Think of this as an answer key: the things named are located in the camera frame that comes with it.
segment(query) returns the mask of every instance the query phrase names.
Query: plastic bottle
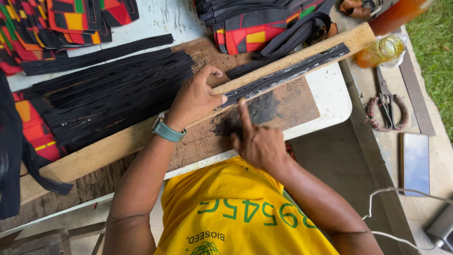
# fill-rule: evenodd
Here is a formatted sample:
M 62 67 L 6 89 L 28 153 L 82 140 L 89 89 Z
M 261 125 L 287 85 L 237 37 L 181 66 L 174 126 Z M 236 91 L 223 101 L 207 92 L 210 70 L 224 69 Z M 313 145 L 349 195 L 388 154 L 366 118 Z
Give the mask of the plastic bottle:
M 362 68 L 376 67 L 383 62 L 398 58 L 404 51 L 408 36 L 403 33 L 391 34 L 361 52 L 357 63 Z
M 434 0 L 400 0 L 370 21 L 375 35 L 386 35 L 426 11 Z

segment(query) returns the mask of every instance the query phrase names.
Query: smartphone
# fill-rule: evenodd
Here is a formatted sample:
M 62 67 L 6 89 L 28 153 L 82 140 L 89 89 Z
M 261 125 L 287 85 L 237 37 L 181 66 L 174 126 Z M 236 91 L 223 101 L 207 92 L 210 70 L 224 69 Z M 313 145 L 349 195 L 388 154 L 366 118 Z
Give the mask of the smartphone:
M 400 136 L 400 187 L 429 194 L 429 139 L 422 134 Z M 406 196 L 423 196 L 404 191 Z

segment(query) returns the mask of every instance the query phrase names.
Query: wristwatch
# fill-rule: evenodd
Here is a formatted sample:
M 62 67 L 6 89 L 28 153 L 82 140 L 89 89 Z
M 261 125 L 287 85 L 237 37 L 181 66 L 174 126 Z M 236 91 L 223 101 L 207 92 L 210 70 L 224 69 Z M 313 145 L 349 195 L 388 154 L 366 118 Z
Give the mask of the wristwatch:
M 186 129 L 184 129 L 182 132 L 174 131 L 169 126 L 165 125 L 164 118 L 165 112 L 159 113 L 159 116 L 154 122 L 151 130 L 153 131 L 153 133 L 159 135 L 165 140 L 169 140 L 171 142 L 180 142 L 186 135 Z

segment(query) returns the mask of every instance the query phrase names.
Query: white table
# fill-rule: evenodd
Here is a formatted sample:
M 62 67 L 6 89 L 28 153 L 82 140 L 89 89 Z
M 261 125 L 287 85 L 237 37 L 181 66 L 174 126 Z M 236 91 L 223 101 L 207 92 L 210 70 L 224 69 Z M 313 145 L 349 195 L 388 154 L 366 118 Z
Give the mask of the white table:
M 178 45 L 209 35 L 211 31 L 207 29 L 204 24 L 198 19 L 195 11 L 193 10 L 191 2 L 191 0 L 137 0 L 140 19 L 126 26 L 113 28 L 112 43 L 74 50 L 71 51 L 70 54 L 71 56 L 75 56 L 78 54 L 89 53 L 100 50 L 101 48 L 106 49 L 134 40 L 161 34 L 171 33 L 173 35 L 173 38 L 175 40 L 173 44 L 142 50 L 134 53 L 140 54 L 158 49 L 164 49 L 173 45 Z M 19 89 L 28 88 L 34 83 L 56 78 L 58 76 L 75 71 L 77 70 L 31 77 L 17 74 L 8 77 L 8 82 L 10 84 L 11 90 L 17 91 Z M 308 86 L 313 93 L 313 97 L 318 107 L 320 117 L 296 127 L 284 130 L 283 135 L 285 140 L 289 140 L 310 132 L 339 124 L 343 121 L 346 121 L 352 112 L 351 99 L 349 97 L 349 93 L 347 91 L 346 84 L 338 63 L 333 63 L 321 69 L 313 71 L 307 74 L 305 77 L 307 79 Z M 165 179 L 169 179 L 176 175 L 190 172 L 201 167 L 208 166 L 231 157 L 235 157 L 236 155 L 237 153 L 234 150 L 218 154 L 216 156 L 201 160 L 197 163 L 193 163 L 191 165 L 187 165 L 185 167 L 167 173 L 165 175 Z M 108 199 L 112 196 L 113 193 L 49 215 L 20 227 L 5 231 L 0 234 L 0 237 L 8 235 L 13 231 L 17 231 L 18 229 L 23 229 L 25 226 L 33 224 L 35 222 L 42 221 L 44 219 L 48 219 L 90 204 L 94 204 L 96 202 Z

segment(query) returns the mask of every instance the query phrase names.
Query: grass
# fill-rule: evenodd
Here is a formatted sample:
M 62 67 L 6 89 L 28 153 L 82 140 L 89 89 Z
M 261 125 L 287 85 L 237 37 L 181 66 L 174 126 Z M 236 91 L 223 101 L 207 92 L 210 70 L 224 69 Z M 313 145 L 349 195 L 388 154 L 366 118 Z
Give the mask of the grass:
M 436 0 L 406 24 L 414 52 L 453 144 L 453 0 Z

